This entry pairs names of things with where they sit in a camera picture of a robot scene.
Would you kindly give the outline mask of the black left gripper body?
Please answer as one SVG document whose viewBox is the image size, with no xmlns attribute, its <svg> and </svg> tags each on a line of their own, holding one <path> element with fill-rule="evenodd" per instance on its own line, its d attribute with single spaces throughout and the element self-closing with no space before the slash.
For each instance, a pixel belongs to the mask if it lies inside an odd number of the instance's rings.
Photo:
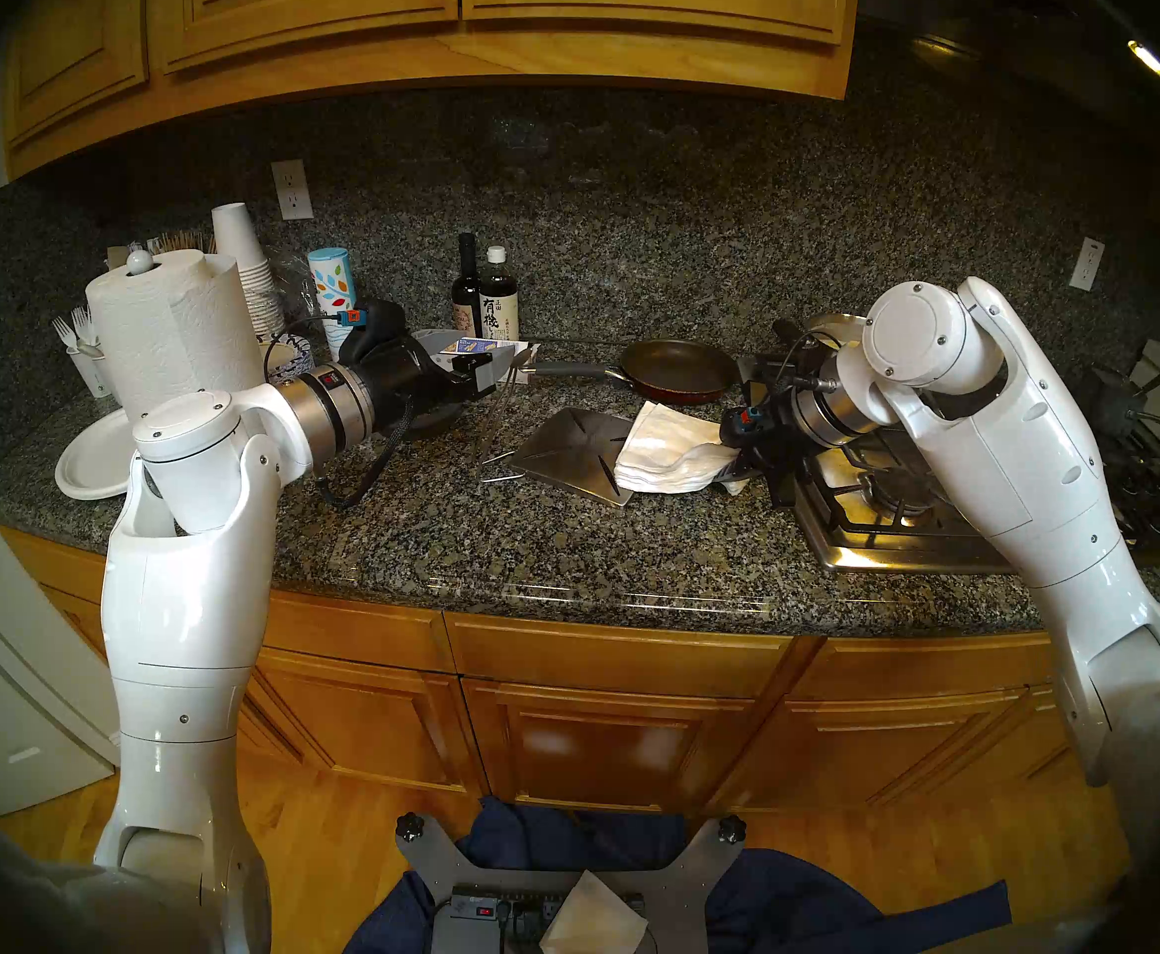
<svg viewBox="0 0 1160 954">
<path fill-rule="evenodd" d="M 371 431 L 391 431 L 403 421 L 408 406 L 411 420 L 403 425 L 403 431 L 409 431 L 421 415 L 437 409 L 474 400 L 451 398 L 458 374 L 435 363 L 423 345 L 409 334 L 375 345 L 370 350 L 355 350 L 353 373 L 364 384 L 374 407 Z"/>
</svg>

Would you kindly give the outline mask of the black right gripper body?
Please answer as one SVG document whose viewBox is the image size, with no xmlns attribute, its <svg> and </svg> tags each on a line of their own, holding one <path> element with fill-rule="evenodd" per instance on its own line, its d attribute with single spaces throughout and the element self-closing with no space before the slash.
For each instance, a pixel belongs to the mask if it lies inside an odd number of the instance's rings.
<svg viewBox="0 0 1160 954">
<path fill-rule="evenodd" d="M 817 443 L 802 429 L 793 400 L 734 409 L 734 448 L 744 449 L 744 480 L 762 477 L 773 505 L 795 505 L 802 460 Z"/>
</svg>

